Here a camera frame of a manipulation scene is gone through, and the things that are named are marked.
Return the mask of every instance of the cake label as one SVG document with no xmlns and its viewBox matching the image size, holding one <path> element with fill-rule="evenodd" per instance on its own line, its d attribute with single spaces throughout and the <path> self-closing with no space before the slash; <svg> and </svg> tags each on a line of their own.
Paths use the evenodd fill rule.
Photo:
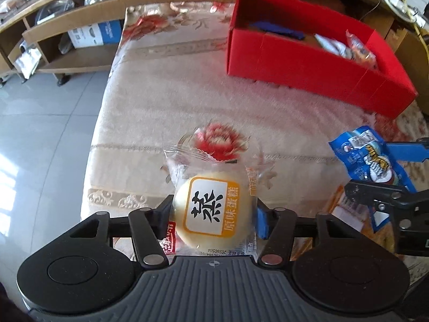
<svg viewBox="0 0 429 322">
<path fill-rule="evenodd" d="M 183 220 L 187 231 L 219 237 L 235 234 L 240 196 L 238 183 L 194 177 L 188 195 Z"/>
</svg>

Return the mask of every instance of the red box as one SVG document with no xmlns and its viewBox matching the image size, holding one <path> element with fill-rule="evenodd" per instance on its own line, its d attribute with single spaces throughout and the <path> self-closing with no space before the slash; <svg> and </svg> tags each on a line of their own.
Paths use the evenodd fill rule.
<svg viewBox="0 0 429 322">
<path fill-rule="evenodd" d="M 379 70 L 304 42 L 248 29 L 257 21 L 305 34 L 317 33 L 344 44 L 348 30 L 376 55 Z M 417 96 L 404 68 L 376 31 L 356 19 L 300 0 L 236 0 L 228 37 L 227 72 L 300 88 L 391 118 Z"/>
</svg>

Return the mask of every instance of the blue snack bag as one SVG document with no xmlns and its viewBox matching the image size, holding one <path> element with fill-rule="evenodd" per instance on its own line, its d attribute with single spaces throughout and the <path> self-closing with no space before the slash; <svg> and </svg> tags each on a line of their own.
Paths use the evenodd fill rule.
<svg viewBox="0 0 429 322">
<path fill-rule="evenodd" d="M 329 143 L 352 179 L 405 186 L 417 192 L 403 167 L 389 153 L 384 140 L 368 126 L 344 132 Z M 372 229 L 380 230 L 389 216 L 369 207 Z"/>
</svg>

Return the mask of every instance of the caster wheel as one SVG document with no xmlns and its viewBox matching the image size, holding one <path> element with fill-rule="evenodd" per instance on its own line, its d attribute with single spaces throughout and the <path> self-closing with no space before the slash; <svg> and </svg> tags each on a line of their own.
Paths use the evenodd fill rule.
<svg viewBox="0 0 429 322">
<path fill-rule="evenodd" d="M 70 75 L 64 75 L 62 78 L 60 78 L 57 81 L 57 86 L 59 87 L 59 86 L 62 86 L 63 84 L 65 84 L 65 83 L 69 82 L 70 77 L 71 77 Z"/>
</svg>

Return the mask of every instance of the floral tablecloth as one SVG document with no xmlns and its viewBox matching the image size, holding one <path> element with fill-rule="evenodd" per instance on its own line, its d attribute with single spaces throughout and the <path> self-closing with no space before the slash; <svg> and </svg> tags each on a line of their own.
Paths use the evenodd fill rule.
<svg viewBox="0 0 429 322">
<path fill-rule="evenodd" d="M 162 147 L 211 120 L 258 139 L 278 174 L 259 197 L 301 216 L 314 216 L 349 179 L 327 143 L 342 132 L 369 125 L 387 141 L 429 136 L 415 103 L 390 120 L 302 90 L 227 76 L 232 9 L 212 2 L 127 9 L 87 164 L 82 218 L 156 207 L 174 192 L 161 168 Z M 428 188 L 429 161 L 405 169 L 419 191 Z M 128 239 L 115 247 L 132 257 Z M 429 269 L 427 258 L 405 263 L 412 282 Z"/>
</svg>

